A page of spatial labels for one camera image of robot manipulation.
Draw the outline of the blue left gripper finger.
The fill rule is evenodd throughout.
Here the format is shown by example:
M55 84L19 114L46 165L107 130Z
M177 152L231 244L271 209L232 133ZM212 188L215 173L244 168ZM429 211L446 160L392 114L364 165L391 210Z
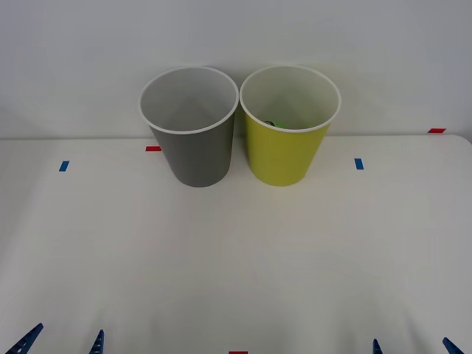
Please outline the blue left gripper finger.
M37 324L33 329L31 329L31 331L16 342L7 351L7 354L27 354L43 328L44 325L42 323Z
M99 333L97 334L96 339L94 340L94 343L91 346L89 354L103 354L104 341L105 341L104 330L100 330Z

